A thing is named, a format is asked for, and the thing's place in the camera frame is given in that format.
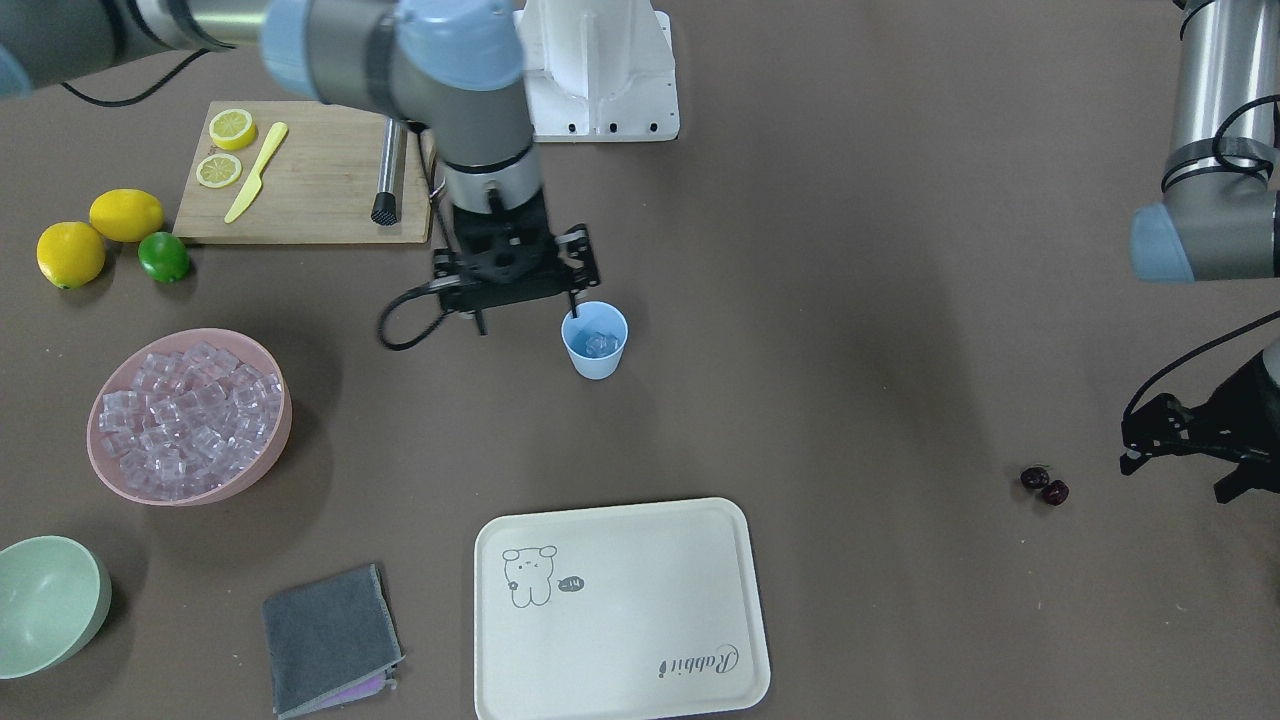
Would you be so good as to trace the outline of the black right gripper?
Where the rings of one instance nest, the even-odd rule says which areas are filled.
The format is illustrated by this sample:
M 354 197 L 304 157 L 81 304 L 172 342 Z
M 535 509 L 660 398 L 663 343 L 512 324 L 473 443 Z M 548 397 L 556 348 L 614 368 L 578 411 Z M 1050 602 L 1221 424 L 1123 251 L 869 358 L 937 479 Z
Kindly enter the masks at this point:
M 545 192 L 515 208 L 471 211 L 448 202 L 454 247 L 439 251 L 430 293 L 444 311 L 474 313 L 481 337 L 483 310 L 568 295 L 568 318 L 579 318 L 579 293 L 602 283 L 585 224 L 550 231 Z

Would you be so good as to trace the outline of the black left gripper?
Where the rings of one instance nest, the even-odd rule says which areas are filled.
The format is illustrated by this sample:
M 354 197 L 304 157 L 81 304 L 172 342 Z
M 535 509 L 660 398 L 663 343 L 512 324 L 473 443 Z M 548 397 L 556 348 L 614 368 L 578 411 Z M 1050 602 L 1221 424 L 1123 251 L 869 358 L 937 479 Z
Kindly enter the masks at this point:
M 1201 405 L 1157 395 L 1121 420 L 1120 473 L 1153 457 L 1204 455 L 1234 468 L 1213 483 L 1219 503 L 1249 491 L 1279 492 L 1279 347 L 1270 345 Z

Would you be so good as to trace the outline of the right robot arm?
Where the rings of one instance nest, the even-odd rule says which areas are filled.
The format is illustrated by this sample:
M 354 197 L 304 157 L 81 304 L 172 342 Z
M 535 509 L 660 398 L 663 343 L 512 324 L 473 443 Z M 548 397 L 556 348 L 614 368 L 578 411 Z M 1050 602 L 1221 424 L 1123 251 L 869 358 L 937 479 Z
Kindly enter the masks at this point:
M 429 282 L 440 319 L 563 295 L 570 313 L 600 282 L 585 225 L 552 232 L 524 46 L 508 1 L 5 1 L 3 96 L 168 51 L 255 46 L 283 88 L 429 131 L 444 170 L 445 233 Z

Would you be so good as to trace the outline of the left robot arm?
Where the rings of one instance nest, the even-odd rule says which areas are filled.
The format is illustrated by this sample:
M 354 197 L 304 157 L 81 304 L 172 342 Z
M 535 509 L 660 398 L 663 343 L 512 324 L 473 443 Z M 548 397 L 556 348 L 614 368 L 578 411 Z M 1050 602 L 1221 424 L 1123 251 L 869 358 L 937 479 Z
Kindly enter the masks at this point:
M 1132 218 L 1129 254 L 1146 282 L 1274 279 L 1279 272 L 1275 1 L 1181 1 L 1172 138 L 1161 200 Z M 1220 503 L 1279 488 L 1279 369 L 1270 343 L 1190 407 L 1146 380 L 1123 410 L 1129 477 L 1156 457 L 1230 465 Z

